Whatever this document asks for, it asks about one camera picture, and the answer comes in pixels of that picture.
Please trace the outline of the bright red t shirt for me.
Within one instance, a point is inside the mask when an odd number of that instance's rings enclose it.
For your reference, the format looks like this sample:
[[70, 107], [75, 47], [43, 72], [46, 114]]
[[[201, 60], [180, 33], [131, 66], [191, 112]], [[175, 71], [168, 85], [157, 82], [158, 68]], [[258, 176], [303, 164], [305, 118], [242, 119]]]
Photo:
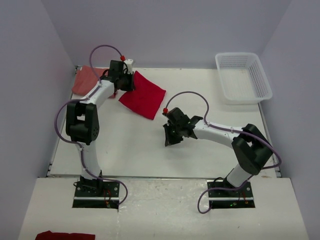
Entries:
[[167, 91], [146, 79], [138, 71], [134, 73], [133, 82], [135, 90], [127, 91], [118, 101], [132, 112], [154, 120]]

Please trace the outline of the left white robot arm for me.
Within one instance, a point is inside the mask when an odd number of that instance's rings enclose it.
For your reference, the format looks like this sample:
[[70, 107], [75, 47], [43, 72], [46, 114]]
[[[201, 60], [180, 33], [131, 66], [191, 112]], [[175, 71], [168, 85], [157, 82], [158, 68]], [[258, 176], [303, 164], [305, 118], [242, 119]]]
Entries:
[[96, 139], [100, 132], [98, 109], [116, 91], [131, 92], [134, 85], [134, 60], [112, 60], [109, 68], [83, 99], [67, 104], [65, 131], [76, 144], [81, 160], [79, 184], [97, 197], [103, 193], [102, 170], [98, 163]]

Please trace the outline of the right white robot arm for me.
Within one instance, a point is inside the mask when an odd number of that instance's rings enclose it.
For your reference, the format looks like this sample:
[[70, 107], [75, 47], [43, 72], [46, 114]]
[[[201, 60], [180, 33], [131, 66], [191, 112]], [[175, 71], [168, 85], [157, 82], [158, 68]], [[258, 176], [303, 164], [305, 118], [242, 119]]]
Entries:
[[234, 151], [238, 164], [223, 179], [223, 191], [227, 196], [239, 193], [241, 185], [258, 175], [273, 154], [269, 142], [253, 124], [224, 131], [221, 126], [209, 126], [203, 117], [188, 117], [178, 107], [164, 108], [162, 114], [167, 118], [163, 125], [166, 147], [179, 144], [184, 138], [192, 138], [212, 141]]

